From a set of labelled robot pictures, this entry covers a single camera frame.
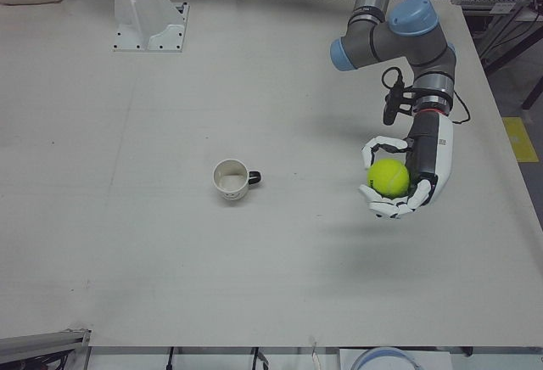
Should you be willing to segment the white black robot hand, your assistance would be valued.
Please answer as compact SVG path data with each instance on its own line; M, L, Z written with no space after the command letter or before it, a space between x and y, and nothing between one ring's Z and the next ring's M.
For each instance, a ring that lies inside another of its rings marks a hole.
M446 185L452 168L453 123L437 110L421 110L415 114L407 137L376 136L361 150L363 165L369 169L375 154L384 150L406 157L411 186L407 195L392 199L367 184L359 187L369 210L378 217L399 219L435 201Z

